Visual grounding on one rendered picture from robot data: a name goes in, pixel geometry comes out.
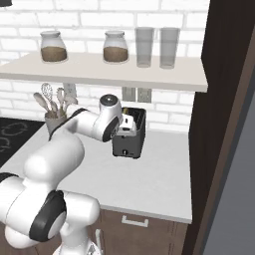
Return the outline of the pale flat spatula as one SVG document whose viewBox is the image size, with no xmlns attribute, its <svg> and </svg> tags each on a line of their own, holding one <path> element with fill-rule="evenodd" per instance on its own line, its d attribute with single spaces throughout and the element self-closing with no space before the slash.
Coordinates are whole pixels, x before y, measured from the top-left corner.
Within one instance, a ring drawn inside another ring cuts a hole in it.
<svg viewBox="0 0 255 255">
<path fill-rule="evenodd" d="M 73 98 L 73 97 L 70 97 L 70 96 L 65 96 L 64 102 L 65 102 L 64 111 L 66 111 L 68 106 L 76 105 L 78 103 L 78 100 L 76 98 Z"/>
</svg>

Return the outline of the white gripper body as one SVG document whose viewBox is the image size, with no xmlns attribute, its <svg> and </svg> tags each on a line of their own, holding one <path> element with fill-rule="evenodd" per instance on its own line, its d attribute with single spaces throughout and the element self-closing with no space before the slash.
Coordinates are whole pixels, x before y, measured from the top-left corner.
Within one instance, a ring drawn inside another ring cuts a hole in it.
<svg viewBox="0 0 255 255">
<path fill-rule="evenodd" d="M 128 128 L 128 127 L 120 127 L 117 135 L 123 135 L 123 136 L 136 136 L 136 129 Z"/>
</svg>

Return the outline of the grey utensil pot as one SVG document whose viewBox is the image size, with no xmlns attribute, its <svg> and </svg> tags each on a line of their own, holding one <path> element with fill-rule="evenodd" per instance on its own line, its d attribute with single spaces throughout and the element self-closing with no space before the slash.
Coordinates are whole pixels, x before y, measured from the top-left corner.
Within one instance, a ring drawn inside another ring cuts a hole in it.
<svg viewBox="0 0 255 255">
<path fill-rule="evenodd" d="M 47 126 L 48 133 L 52 133 L 52 131 L 63 123 L 67 119 L 66 115 L 63 116 L 56 116 L 53 118 L 50 113 L 45 113 L 45 123 Z"/>
</svg>

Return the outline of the tall dark brown cabinet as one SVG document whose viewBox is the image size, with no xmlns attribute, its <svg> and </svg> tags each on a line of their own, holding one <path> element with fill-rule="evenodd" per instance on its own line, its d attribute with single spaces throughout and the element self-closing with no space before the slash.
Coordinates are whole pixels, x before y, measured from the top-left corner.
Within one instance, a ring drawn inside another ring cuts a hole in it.
<svg viewBox="0 0 255 255">
<path fill-rule="evenodd" d="M 255 67 L 255 0 L 210 0 L 201 62 L 208 89 L 194 97 L 188 133 L 192 223 L 182 255 L 202 255 L 225 184 Z"/>
</svg>

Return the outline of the metal whisk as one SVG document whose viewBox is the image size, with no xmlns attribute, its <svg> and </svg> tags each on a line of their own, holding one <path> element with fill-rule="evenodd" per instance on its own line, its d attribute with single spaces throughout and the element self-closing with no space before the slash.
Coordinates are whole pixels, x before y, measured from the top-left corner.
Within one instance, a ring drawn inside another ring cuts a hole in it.
<svg viewBox="0 0 255 255">
<path fill-rule="evenodd" d="M 54 115 L 56 112 L 54 110 L 53 104 L 52 104 L 52 95 L 53 95 L 53 89 L 50 84 L 44 83 L 41 86 L 41 91 L 44 97 L 48 100 L 50 103 L 51 109 L 52 109 L 52 115 Z"/>
</svg>

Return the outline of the black hob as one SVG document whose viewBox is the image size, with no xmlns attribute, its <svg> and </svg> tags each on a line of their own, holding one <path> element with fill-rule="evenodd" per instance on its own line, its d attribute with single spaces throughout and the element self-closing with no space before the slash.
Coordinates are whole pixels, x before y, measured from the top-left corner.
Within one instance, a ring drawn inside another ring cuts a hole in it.
<svg viewBox="0 0 255 255">
<path fill-rule="evenodd" d="M 0 118 L 0 168 L 43 125 L 37 121 Z"/>
</svg>

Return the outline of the glass jar with brown contents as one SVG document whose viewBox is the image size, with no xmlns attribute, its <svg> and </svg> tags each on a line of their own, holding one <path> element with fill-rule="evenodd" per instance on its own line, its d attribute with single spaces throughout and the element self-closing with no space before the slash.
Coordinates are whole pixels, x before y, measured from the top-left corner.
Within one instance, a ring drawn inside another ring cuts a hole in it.
<svg viewBox="0 0 255 255">
<path fill-rule="evenodd" d="M 108 63 L 123 63 L 128 60 L 128 45 L 124 31 L 107 31 L 103 56 Z"/>
<path fill-rule="evenodd" d="M 60 31 L 44 31 L 41 35 L 41 57 L 44 62 L 56 63 L 68 58 Z"/>
</svg>

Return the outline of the brown drawer front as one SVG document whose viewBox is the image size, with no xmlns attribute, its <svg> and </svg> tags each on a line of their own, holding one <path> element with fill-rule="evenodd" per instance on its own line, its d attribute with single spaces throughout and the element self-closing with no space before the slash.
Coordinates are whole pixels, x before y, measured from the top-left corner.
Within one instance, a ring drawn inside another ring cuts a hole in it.
<svg viewBox="0 0 255 255">
<path fill-rule="evenodd" d="M 144 221 L 148 227 L 122 224 L 122 217 Z M 106 255 L 182 255 L 187 223 L 120 213 L 101 212 Z"/>
</svg>

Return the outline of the grey wall outlet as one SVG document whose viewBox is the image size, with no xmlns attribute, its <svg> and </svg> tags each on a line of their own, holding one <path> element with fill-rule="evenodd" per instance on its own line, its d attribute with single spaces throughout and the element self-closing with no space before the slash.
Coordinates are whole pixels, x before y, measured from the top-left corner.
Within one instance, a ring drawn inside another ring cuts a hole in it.
<svg viewBox="0 0 255 255">
<path fill-rule="evenodd" d="M 137 101 L 139 103 L 151 103 L 151 89 L 138 88 Z"/>
<path fill-rule="evenodd" d="M 123 100 L 126 102 L 135 101 L 135 88 L 122 87 Z"/>
</svg>

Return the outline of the pale wall shelf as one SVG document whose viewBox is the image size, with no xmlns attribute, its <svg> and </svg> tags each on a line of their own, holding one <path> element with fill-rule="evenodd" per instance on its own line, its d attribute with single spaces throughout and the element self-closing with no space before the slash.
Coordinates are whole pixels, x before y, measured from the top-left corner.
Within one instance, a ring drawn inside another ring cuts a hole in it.
<svg viewBox="0 0 255 255">
<path fill-rule="evenodd" d="M 153 56 L 149 68 L 139 68 L 135 56 L 124 64 L 108 64 L 100 54 L 70 53 L 62 63 L 43 63 L 38 53 L 0 66 L 0 79 L 88 84 L 188 92 L 207 92 L 199 58 L 176 58 L 173 69 L 162 69 Z"/>
</svg>

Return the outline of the dark grey toaster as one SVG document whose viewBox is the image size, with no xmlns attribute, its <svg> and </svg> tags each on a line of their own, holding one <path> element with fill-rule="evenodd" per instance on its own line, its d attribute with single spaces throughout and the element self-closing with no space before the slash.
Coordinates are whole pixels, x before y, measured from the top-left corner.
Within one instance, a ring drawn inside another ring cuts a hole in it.
<svg viewBox="0 0 255 255">
<path fill-rule="evenodd" d="M 134 121 L 136 136 L 116 135 L 112 139 L 113 155 L 139 158 L 145 139 L 146 110 L 138 108 L 128 108 L 128 111 L 129 115 L 125 115 L 122 128 L 130 128 L 127 127 L 127 124 L 131 118 Z"/>
</svg>

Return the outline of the pale slotted spatula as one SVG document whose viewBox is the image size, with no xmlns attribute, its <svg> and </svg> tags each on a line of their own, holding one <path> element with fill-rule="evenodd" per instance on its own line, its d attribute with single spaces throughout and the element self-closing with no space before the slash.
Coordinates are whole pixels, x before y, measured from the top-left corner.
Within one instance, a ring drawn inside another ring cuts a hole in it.
<svg viewBox="0 0 255 255">
<path fill-rule="evenodd" d="M 57 99 L 60 104 L 60 107 L 59 107 L 60 116 L 64 116 L 65 112 L 63 110 L 63 104 L 64 104 L 64 89 L 63 88 L 57 89 Z"/>
</svg>

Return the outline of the pale wooden spoon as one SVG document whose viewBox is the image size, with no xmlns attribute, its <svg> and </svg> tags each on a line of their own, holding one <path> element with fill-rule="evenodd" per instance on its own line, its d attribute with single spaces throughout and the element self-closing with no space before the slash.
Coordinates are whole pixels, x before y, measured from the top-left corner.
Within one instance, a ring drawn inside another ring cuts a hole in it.
<svg viewBox="0 0 255 255">
<path fill-rule="evenodd" d="M 34 99 L 36 100 L 36 102 L 46 110 L 46 112 L 48 113 L 50 110 L 48 108 L 48 105 L 45 101 L 45 99 L 42 97 L 42 95 L 40 93 L 35 93 L 34 94 Z"/>
</svg>

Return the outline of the clear drinking glass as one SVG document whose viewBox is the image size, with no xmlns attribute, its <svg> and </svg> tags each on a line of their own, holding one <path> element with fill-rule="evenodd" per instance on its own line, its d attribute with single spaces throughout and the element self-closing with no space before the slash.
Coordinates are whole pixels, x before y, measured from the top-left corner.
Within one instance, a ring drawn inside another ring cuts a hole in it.
<svg viewBox="0 0 255 255">
<path fill-rule="evenodd" d="M 152 27 L 135 29 L 136 65 L 140 68 L 148 68 L 151 64 L 153 36 Z"/>
<path fill-rule="evenodd" d="M 174 68 L 179 33 L 179 28 L 164 27 L 160 29 L 159 65 L 163 69 Z"/>
</svg>

